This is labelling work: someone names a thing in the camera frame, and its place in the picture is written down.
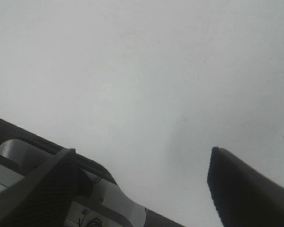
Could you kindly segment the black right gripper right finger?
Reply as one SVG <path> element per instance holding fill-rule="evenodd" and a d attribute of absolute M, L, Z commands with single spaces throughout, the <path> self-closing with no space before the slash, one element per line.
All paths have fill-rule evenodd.
<path fill-rule="evenodd" d="M 284 187 L 224 148 L 211 152 L 207 183 L 225 227 L 284 227 Z"/>

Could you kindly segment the grey robot base structure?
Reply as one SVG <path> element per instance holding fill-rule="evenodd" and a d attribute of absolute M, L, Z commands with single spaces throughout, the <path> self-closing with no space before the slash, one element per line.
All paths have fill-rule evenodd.
<path fill-rule="evenodd" d="M 68 148 L 0 119 L 0 192 L 62 149 Z M 77 153 L 74 159 L 78 165 L 78 188 L 63 227 L 177 226 L 129 199 L 102 165 Z"/>

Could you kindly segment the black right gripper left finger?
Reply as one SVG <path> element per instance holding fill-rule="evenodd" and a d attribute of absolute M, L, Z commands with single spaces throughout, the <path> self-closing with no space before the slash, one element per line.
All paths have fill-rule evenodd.
<path fill-rule="evenodd" d="M 62 227 L 78 188 L 74 149 L 62 149 L 0 192 L 0 227 Z"/>

